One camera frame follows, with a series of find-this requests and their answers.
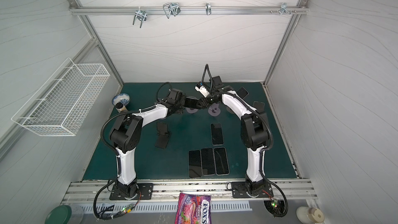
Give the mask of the landscape phone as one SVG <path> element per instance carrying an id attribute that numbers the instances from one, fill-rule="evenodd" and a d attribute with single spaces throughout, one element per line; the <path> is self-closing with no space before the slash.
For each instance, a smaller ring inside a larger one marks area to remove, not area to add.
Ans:
<path id="1" fill-rule="evenodd" d="M 188 154 L 189 158 L 189 177 L 200 178 L 202 177 L 202 160 L 200 150 L 191 150 Z"/>
<path id="2" fill-rule="evenodd" d="M 201 110 L 203 108 L 199 99 L 196 99 L 196 98 L 190 97 L 190 96 L 185 98 L 184 107 L 195 109 L 195 110 Z"/>

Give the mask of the black stand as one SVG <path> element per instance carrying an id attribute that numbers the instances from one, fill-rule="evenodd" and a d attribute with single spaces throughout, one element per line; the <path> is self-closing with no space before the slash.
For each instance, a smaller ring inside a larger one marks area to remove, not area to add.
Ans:
<path id="1" fill-rule="evenodd" d="M 171 132 L 169 131 L 168 125 L 165 123 L 157 123 L 157 134 L 158 138 L 155 143 L 156 148 L 166 149 L 171 138 Z"/>
<path id="2" fill-rule="evenodd" d="M 253 107 L 256 109 L 258 113 L 263 113 L 265 109 L 265 103 L 254 101 Z"/>

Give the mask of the purple phone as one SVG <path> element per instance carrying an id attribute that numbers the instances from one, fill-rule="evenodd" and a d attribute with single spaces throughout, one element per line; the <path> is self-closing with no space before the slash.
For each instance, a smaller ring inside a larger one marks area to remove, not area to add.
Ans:
<path id="1" fill-rule="evenodd" d="M 214 151 L 212 148 L 201 149 L 202 173 L 205 176 L 215 175 Z"/>

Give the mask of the white-edged phone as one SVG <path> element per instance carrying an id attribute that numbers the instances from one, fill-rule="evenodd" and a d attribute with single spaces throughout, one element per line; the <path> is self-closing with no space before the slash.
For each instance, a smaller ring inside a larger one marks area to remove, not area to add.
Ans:
<path id="1" fill-rule="evenodd" d="M 214 148 L 214 159 L 217 175 L 230 174 L 227 151 L 224 147 Z"/>

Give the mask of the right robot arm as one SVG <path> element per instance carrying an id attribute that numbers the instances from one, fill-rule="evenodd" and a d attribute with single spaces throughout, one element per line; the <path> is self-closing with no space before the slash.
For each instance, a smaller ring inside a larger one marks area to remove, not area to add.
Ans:
<path id="1" fill-rule="evenodd" d="M 264 172 L 265 153 L 274 145 L 273 134 L 265 119 L 266 114 L 247 104 L 231 87 L 225 87 L 220 79 L 213 77 L 208 64 L 205 65 L 202 79 L 195 89 L 202 95 L 196 107 L 206 109 L 214 103 L 222 103 L 240 120 L 240 136 L 248 152 L 246 194 L 255 198 L 274 186 L 282 194 L 283 200 L 269 196 L 273 209 L 271 214 L 280 218 L 286 216 L 289 209 L 286 195 Z"/>

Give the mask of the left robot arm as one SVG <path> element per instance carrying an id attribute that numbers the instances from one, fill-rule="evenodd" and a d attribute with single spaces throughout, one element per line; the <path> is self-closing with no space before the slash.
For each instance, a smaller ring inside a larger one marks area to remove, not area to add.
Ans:
<path id="1" fill-rule="evenodd" d="M 185 101 L 185 93 L 170 88 L 165 98 L 156 98 L 154 106 L 137 111 L 122 111 L 104 123 L 100 139 L 116 155 L 115 191 L 123 198 L 132 199 L 139 191 L 134 156 L 142 128 L 156 120 L 182 112 Z"/>

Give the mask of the round stand of upright phone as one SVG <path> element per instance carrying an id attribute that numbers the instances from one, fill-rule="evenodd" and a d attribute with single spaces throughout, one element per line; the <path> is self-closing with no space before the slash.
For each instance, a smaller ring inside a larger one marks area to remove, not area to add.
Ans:
<path id="1" fill-rule="evenodd" d="M 208 113 L 213 116 L 213 117 L 217 117 L 220 115 L 221 113 L 221 109 L 219 108 L 219 103 L 214 103 L 212 104 L 209 109 L 208 109 Z"/>

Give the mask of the round stand of middle phone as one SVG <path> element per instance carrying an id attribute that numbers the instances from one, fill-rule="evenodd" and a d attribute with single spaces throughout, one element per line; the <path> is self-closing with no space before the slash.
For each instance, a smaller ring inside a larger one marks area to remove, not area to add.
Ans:
<path id="1" fill-rule="evenodd" d="M 198 109 L 194 109 L 194 108 L 186 108 L 187 113 L 189 114 L 194 114 L 196 112 L 198 112 Z"/>

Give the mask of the round stand of tilted phone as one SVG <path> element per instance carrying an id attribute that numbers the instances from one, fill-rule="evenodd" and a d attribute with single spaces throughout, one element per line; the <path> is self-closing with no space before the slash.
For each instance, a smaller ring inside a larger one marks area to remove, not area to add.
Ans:
<path id="1" fill-rule="evenodd" d="M 226 110 L 227 110 L 229 113 L 234 114 L 234 112 L 232 111 L 232 109 L 229 108 L 228 106 L 226 107 Z"/>

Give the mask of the blue white bowl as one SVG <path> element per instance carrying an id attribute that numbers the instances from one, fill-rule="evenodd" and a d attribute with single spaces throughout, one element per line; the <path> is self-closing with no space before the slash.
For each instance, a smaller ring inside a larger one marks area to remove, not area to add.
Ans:
<path id="1" fill-rule="evenodd" d="M 127 106 L 130 102 L 130 96 L 127 93 L 119 93 L 112 99 L 113 106 L 116 106 L 117 103 L 121 103 L 124 106 Z"/>

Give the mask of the metal clamp small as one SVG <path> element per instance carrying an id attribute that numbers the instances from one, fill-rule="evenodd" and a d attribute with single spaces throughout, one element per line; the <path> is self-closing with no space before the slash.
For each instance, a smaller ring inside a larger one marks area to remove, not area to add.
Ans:
<path id="1" fill-rule="evenodd" d="M 211 4 L 210 3 L 205 4 L 205 11 L 206 11 L 207 16 L 211 15 Z"/>

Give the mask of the metal clamp middle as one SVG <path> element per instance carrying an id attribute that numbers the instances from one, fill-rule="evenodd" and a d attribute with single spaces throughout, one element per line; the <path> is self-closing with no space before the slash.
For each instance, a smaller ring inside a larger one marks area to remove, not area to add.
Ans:
<path id="1" fill-rule="evenodd" d="M 169 19 L 171 16 L 176 17 L 180 14 L 181 9 L 178 3 L 166 3 L 163 5 L 163 10 L 165 12 L 166 17 Z"/>

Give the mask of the metal clamp left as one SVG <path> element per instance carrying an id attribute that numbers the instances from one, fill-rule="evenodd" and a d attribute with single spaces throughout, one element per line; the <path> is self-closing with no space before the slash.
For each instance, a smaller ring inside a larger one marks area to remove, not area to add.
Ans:
<path id="1" fill-rule="evenodd" d="M 137 10 L 135 12 L 134 18 L 133 18 L 133 25 L 135 23 L 140 23 L 140 28 L 142 28 L 143 23 L 147 20 L 147 13 L 141 9 Z"/>

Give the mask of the Fox's candy bag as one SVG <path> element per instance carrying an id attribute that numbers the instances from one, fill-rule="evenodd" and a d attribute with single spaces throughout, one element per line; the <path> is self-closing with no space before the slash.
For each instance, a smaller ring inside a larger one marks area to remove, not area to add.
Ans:
<path id="1" fill-rule="evenodd" d="M 181 192 L 175 224 L 211 224 L 211 196 Z"/>

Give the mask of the metal clamp right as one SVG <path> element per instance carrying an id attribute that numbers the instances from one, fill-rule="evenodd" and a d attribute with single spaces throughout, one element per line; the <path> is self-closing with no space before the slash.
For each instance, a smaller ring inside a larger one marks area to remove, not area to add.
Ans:
<path id="1" fill-rule="evenodd" d="M 296 15 L 296 10 L 288 9 L 288 5 L 286 3 L 282 3 L 278 10 L 270 10 L 271 14 L 279 14 L 281 15 Z"/>

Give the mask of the aluminium crossbar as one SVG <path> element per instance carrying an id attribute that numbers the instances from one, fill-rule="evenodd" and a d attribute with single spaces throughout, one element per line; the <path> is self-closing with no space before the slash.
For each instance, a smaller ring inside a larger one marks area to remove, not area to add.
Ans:
<path id="1" fill-rule="evenodd" d="M 211 15 L 271 15 L 270 10 L 278 10 L 280 6 L 214 6 L 211 5 Z M 70 9 L 76 16 L 117 16 L 134 15 L 137 10 L 143 10 L 149 16 L 164 16 L 163 7 L 80 7 Z M 180 6 L 180 16 L 206 16 L 205 6 Z M 308 7 L 288 6 L 288 9 L 296 10 L 297 15 L 305 15 Z"/>

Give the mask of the white round container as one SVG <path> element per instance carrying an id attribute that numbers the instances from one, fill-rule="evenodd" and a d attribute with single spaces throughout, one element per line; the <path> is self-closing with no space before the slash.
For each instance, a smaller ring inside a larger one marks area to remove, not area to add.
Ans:
<path id="1" fill-rule="evenodd" d="M 324 213 L 315 207 L 300 206 L 296 209 L 296 216 L 302 224 L 322 224 L 325 221 Z"/>

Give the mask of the green lid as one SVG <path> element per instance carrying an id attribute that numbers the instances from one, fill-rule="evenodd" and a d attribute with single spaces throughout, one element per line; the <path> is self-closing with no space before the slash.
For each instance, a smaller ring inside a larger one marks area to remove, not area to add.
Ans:
<path id="1" fill-rule="evenodd" d="M 67 224 L 71 217 L 72 208 L 68 205 L 60 205 L 47 215 L 45 224 Z"/>

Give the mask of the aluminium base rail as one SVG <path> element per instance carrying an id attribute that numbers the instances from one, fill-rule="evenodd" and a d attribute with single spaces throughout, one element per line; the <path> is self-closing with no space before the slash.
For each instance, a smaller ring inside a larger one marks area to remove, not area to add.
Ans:
<path id="1" fill-rule="evenodd" d="M 233 181 L 239 179 L 186 179 L 139 180 L 139 184 L 152 184 L 144 190 L 144 202 L 176 202 L 181 192 L 192 195 L 210 195 L 214 201 L 235 201 L 231 190 Z M 309 179 L 272 179 L 288 200 L 317 200 L 317 193 Z M 107 184 L 106 180 L 83 180 L 70 183 L 61 203 L 92 203 L 97 192 Z"/>

